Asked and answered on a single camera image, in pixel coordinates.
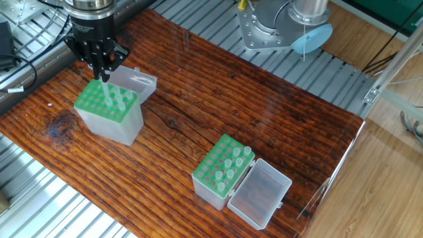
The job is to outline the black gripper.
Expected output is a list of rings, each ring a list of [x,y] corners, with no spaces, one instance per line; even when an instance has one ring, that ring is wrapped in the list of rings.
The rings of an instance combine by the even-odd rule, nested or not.
[[[128,58],[130,49],[116,41],[114,19],[71,19],[73,33],[65,37],[65,43],[76,56],[84,56],[91,65],[95,79],[107,82],[110,75]],[[89,50],[84,50],[84,43]],[[103,50],[94,52],[96,45]]]

